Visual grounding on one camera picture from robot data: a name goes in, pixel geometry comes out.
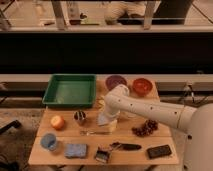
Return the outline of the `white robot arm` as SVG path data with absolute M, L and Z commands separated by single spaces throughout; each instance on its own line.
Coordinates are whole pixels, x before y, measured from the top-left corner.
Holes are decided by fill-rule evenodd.
M 182 171 L 213 171 L 213 103 L 198 108 L 140 100 L 129 96 L 129 89 L 120 84 L 104 97 L 105 106 L 98 115 L 98 124 L 117 119 L 120 111 L 141 115 L 188 135 Z

